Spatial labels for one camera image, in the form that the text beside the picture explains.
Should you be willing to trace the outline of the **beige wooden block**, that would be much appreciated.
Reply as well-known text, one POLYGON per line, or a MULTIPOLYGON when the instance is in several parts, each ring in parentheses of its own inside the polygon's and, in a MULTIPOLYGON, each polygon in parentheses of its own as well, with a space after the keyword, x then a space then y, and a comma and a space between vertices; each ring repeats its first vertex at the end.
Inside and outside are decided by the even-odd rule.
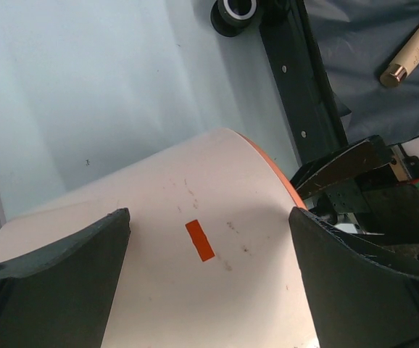
POLYGON ((387 88, 396 88, 419 65, 419 28, 390 61, 379 80, 387 88))

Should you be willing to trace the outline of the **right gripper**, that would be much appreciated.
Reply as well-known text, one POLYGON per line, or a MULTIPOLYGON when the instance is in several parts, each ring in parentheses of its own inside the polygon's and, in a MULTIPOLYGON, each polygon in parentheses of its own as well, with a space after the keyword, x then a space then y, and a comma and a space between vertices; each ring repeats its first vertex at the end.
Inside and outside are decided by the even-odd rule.
POLYGON ((351 223, 377 245, 419 244, 419 159, 405 157, 398 181, 390 148, 380 136, 354 142, 301 166, 291 184, 302 199, 322 193, 318 216, 351 223))

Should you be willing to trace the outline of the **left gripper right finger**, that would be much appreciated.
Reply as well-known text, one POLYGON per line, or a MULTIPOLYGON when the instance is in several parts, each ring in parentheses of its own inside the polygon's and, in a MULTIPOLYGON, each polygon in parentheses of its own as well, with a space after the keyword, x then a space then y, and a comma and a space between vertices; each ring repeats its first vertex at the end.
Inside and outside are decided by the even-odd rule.
POLYGON ((418 260, 298 207, 289 224, 321 347, 419 347, 418 260))

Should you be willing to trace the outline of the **beige drum with orange lid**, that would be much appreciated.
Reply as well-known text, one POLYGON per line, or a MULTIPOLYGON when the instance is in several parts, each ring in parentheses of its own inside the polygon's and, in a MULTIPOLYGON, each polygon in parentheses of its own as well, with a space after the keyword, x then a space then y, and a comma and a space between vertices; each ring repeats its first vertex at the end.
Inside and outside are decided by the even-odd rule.
POLYGON ((302 206, 258 145, 220 128, 9 221, 0 262, 126 208, 104 347, 317 347, 289 227, 302 206))

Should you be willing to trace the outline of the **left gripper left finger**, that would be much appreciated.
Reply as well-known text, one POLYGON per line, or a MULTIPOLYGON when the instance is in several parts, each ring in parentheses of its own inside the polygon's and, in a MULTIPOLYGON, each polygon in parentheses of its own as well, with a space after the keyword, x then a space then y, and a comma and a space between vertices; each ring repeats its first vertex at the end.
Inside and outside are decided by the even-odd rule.
POLYGON ((0 262, 0 347, 100 347, 130 237, 118 209, 0 262))

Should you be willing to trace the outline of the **white black space suitcase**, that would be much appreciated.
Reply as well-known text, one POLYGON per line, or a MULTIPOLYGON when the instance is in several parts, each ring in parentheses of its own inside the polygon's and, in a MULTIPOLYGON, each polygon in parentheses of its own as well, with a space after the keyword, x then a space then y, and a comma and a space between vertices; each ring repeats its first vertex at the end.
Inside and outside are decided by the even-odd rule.
POLYGON ((216 1, 213 28, 258 28, 301 164, 378 135, 419 136, 419 55, 396 87, 379 78, 419 28, 419 1, 216 1))

